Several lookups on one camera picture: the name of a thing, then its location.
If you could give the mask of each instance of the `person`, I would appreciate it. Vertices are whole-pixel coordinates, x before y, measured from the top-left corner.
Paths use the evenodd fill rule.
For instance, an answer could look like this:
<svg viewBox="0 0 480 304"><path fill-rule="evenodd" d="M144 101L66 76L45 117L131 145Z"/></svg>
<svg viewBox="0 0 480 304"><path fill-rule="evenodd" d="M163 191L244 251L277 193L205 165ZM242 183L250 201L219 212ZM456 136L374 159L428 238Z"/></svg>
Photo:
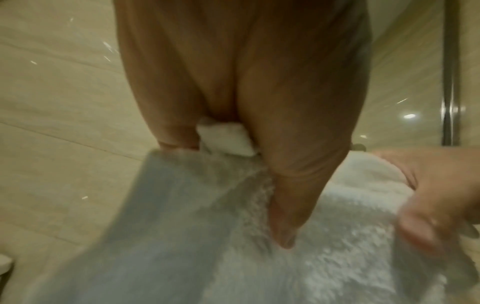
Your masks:
<svg viewBox="0 0 480 304"><path fill-rule="evenodd" d="M272 236L293 247L349 151L366 97L365 1L115 0L114 7L126 76L160 146L197 148L204 116L242 122L274 178ZM479 150L377 155L415 189L398 232L424 252L441 252L479 206Z"/></svg>

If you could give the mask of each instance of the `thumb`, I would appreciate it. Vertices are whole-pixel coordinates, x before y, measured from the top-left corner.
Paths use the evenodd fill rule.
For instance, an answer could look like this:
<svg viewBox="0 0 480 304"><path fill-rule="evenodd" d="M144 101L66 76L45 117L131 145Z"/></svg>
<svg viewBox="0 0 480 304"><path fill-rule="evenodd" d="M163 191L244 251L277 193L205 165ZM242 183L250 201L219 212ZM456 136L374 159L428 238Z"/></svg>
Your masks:
<svg viewBox="0 0 480 304"><path fill-rule="evenodd" d="M398 214L397 231L417 249L441 254L477 203L468 183L446 184L443 180L420 184Z"/></svg>
<svg viewBox="0 0 480 304"><path fill-rule="evenodd" d="M269 207L272 237L283 248L295 244L298 229L305 224L333 174L322 177L290 178L274 176L275 191Z"/></svg>

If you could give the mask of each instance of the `fingernail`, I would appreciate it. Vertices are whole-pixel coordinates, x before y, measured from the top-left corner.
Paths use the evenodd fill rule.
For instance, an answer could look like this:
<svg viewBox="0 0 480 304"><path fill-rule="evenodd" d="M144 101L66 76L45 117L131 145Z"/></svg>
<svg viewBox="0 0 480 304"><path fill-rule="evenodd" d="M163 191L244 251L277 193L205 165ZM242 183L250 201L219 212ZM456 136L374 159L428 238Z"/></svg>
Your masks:
<svg viewBox="0 0 480 304"><path fill-rule="evenodd" d="M295 231L283 230L280 232L280 246L285 249L292 249L295 246L297 234Z"/></svg>
<svg viewBox="0 0 480 304"><path fill-rule="evenodd" d="M404 216L399 226L412 245L434 253L443 251L443 243L434 227L426 220L416 216Z"/></svg>

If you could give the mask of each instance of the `skin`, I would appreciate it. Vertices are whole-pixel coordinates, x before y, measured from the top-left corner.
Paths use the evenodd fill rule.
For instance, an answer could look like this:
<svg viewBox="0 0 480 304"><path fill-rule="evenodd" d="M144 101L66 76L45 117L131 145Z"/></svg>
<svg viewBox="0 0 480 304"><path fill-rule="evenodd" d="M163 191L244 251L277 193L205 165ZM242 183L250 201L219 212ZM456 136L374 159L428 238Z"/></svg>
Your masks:
<svg viewBox="0 0 480 304"><path fill-rule="evenodd" d="M369 80L361 0L115 0L140 111L164 148L196 149L201 117L242 122L275 181L272 237L292 248L347 155ZM479 202L478 150L382 151L415 196L397 228L439 252ZM475 167L476 171L467 172Z"/></svg>

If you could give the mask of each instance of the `textured fabric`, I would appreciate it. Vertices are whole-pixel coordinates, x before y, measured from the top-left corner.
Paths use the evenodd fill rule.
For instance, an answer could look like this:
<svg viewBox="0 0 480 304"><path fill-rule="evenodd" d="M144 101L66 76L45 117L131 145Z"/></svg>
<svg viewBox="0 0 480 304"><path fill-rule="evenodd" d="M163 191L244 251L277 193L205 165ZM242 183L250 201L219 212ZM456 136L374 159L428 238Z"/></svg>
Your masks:
<svg viewBox="0 0 480 304"><path fill-rule="evenodd" d="M296 247L267 225L271 178L239 125L202 125L205 151L153 152L123 210L92 248L39 283L32 304L439 304L472 286L451 246L428 259L394 236L412 195L389 163L351 152ZM244 157L232 154L232 139Z"/></svg>

